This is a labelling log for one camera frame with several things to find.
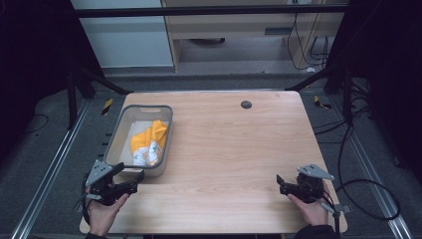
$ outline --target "floor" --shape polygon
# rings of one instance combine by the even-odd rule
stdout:
[[[313,50],[315,56],[322,49],[323,40],[318,39]],[[136,78],[110,80],[137,91],[283,89],[306,79],[323,67],[320,60],[310,56],[310,61],[315,64],[304,70],[297,70],[290,61],[283,39],[280,38],[226,39],[221,44],[214,40],[187,40],[183,43],[180,61],[180,68],[175,73],[148,72]],[[316,132],[325,128],[321,126],[327,122],[341,121],[340,95],[325,96],[322,86],[323,79],[301,92]],[[16,225],[22,222],[30,226],[33,238],[83,237],[78,234],[77,228],[81,216],[72,212],[74,197],[80,190],[74,184],[78,184],[85,171],[90,169],[92,158],[99,157],[104,152],[107,134],[113,128],[118,106],[124,99],[101,85],[95,87],[98,91],[96,98],[89,103],[80,102],[80,109],[87,108],[87,116],[81,125],[84,130],[78,131],[77,135],[67,135],[66,132],[66,92],[50,96],[37,105],[39,114],[28,125],[31,133],[23,136],[12,153],[14,163],[9,165],[8,170],[2,168],[1,171],[0,191],[4,197],[0,201],[0,238],[9,238]],[[319,95],[321,102],[330,105],[332,110],[316,106],[315,95]],[[114,106],[107,118],[100,117],[98,112],[110,96],[114,98]],[[362,109],[365,102],[356,102],[355,106]],[[343,155],[348,159],[342,163],[344,179],[362,176],[384,182],[393,188],[402,202],[402,216],[394,221],[380,222],[356,209],[345,215],[349,221],[349,230],[343,237],[422,238],[422,231],[418,226],[422,218],[419,210],[419,201],[422,200],[420,184],[415,182],[408,170],[394,166],[390,160],[391,152],[368,113],[356,116],[354,121],[354,132]],[[316,136],[328,170],[335,174],[339,160],[339,142],[344,132],[345,128],[341,124],[329,134]],[[61,149],[63,138],[67,137],[73,140],[72,148]],[[55,161],[58,152],[66,160]],[[57,167],[58,171],[52,172],[52,166]],[[52,178],[54,183],[45,188],[51,192],[43,194],[39,192],[39,188],[46,178]],[[11,185],[20,192],[18,195],[10,190]],[[382,215],[394,212],[394,205],[388,200],[388,195],[383,195],[385,193],[382,190],[379,192],[376,187],[359,184],[349,190],[353,195],[361,195],[358,198],[360,203],[369,206],[375,213]],[[340,201],[349,201],[344,195],[339,197]],[[41,203],[39,209],[36,205],[31,207],[34,200]],[[27,208],[33,209],[32,212],[37,215],[35,221],[21,220],[28,211]]]

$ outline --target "table top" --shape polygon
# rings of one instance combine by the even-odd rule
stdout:
[[[243,101],[252,107],[243,109]],[[110,233],[296,233],[306,226],[276,181],[279,174],[296,184],[297,168],[310,163],[326,170],[298,93],[135,93],[128,105],[172,107],[173,132],[164,173],[139,184]],[[341,216],[340,231],[346,228]],[[89,231],[84,220],[80,229]]]

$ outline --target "yellow object on floor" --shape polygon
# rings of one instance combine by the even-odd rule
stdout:
[[[167,125],[161,120],[152,122],[152,126],[130,139],[130,151],[133,165],[153,166],[162,157]]]

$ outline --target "human hand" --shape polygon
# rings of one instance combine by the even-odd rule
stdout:
[[[326,183],[323,181],[323,190],[329,193]],[[322,198],[313,203],[304,203],[292,194],[288,194],[288,198],[301,210],[305,221],[312,226],[327,225],[328,212],[321,206],[325,202]]]
[[[99,202],[92,201],[89,206],[90,233],[98,236],[106,236],[114,223],[117,213],[126,202],[129,194],[124,194],[111,206],[104,206]]]

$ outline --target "black sleeve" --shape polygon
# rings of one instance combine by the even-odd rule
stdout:
[[[302,228],[295,236],[295,239],[336,239],[332,227],[329,225],[306,226]]]
[[[88,233],[85,239],[106,239],[106,237],[97,236],[95,234]]]

